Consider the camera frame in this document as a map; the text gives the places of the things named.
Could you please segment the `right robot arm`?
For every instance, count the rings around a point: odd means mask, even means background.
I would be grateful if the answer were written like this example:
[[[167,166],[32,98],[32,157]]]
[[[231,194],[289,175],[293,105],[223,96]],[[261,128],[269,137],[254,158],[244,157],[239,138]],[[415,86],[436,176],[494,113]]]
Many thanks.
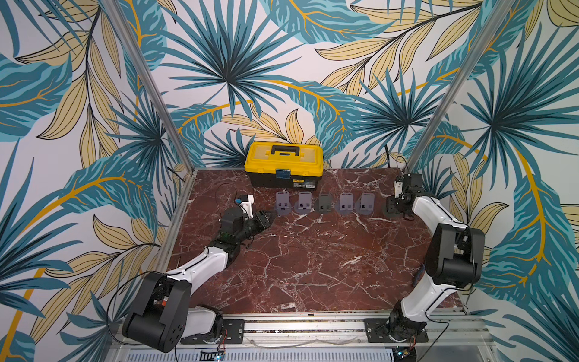
[[[419,173],[405,173],[395,179],[394,194],[387,198],[385,211],[418,217],[432,236],[420,280],[389,316],[389,338],[407,342],[422,334],[431,312],[447,297],[481,278],[485,233],[458,220],[440,200],[428,195]]]

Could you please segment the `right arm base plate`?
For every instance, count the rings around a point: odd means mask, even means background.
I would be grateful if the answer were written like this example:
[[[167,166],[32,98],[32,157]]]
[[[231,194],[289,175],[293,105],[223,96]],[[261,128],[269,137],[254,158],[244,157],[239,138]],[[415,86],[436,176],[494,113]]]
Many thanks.
[[[367,318],[363,323],[369,343],[428,341],[425,322],[410,321],[407,318],[394,322],[389,318]]]

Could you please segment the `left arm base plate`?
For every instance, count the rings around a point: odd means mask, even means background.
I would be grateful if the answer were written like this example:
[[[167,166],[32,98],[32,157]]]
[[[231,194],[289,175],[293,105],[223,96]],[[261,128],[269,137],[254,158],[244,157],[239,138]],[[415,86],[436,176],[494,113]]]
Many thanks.
[[[190,336],[182,336],[180,341],[183,345],[241,345],[244,340],[244,319],[218,319],[208,333],[198,333]]]

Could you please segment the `dark grey stand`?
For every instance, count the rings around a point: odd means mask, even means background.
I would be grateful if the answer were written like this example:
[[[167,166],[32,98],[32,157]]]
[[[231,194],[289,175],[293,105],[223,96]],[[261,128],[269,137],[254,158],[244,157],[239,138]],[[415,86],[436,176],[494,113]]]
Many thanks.
[[[387,198],[384,206],[382,207],[383,215],[386,218],[395,219],[401,218],[403,212],[399,211],[397,208],[397,200],[395,198]]]
[[[333,196],[320,194],[315,202],[315,211],[320,214],[328,214],[333,210]]]

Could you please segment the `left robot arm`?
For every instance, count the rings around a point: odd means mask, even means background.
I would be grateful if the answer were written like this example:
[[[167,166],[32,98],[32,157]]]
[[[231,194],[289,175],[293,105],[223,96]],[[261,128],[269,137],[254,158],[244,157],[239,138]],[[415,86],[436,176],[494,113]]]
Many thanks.
[[[216,237],[186,264],[165,273],[144,276],[128,310],[122,335],[167,353],[178,343],[221,342],[225,337],[222,312],[210,307],[189,309],[192,294],[235,261],[246,240],[269,229],[276,211],[247,214],[240,207],[226,210]]]

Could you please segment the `lavender stand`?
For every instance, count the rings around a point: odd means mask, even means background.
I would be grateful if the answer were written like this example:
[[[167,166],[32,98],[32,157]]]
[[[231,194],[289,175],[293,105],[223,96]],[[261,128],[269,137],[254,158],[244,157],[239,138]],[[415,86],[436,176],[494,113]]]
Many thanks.
[[[311,192],[300,192],[298,194],[298,201],[294,205],[294,211],[301,215],[306,215],[312,212]]]
[[[358,199],[356,208],[360,215],[372,215],[375,209],[375,195],[364,192]]]
[[[288,191],[280,191],[276,193],[275,210],[277,215],[280,217],[289,215],[292,212],[290,193]]]
[[[354,194],[347,192],[339,196],[338,211],[341,215],[347,215],[354,212]]]

